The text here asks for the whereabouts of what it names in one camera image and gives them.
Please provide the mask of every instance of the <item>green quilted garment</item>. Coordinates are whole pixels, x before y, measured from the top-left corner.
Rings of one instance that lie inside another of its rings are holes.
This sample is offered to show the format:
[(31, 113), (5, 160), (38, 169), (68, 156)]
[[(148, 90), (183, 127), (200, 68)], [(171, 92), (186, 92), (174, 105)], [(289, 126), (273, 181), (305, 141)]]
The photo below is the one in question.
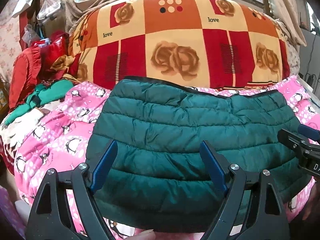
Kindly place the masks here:
[[(199, 155), (208, 140), (230, 163), (268, 169), (284, 202), (310, 181), (277, 132), (299, 125), (277, 90), (255, 96), (214, 96), (149, 78), (120, 81), (103, 106), (86, 158), (110, 139), (118, 156), (95, 200), (118, 223), (160, 232), (204, 232), (222, 200)], [(249, 194), (239, 212), (243, 218)]]

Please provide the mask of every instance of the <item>metal screw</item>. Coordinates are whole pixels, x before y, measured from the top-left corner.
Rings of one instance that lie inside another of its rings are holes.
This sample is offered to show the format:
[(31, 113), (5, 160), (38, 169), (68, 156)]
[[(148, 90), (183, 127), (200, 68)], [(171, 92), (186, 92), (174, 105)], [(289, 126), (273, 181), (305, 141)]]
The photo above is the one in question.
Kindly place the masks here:
[(268, 170), (263, 170), (262, 172), (263, 172), (263, 174), (266, 175), (266, 176), (269, 176), (269, 175), (270, 175), (270, 171), (268, 171)]
[(54, 174), (54, 169), (48, 169), (47, 174), (48, 174), (48, 175)]
[(84, 170), (88, 165), (86, 163), (80, 163), (79, 164), (79, 169)]
[(233, 169), (235, 171), (239, 170), (239, 165), (238, 164), (231, 164), (230, 167), (231, 167), (231, 169)]

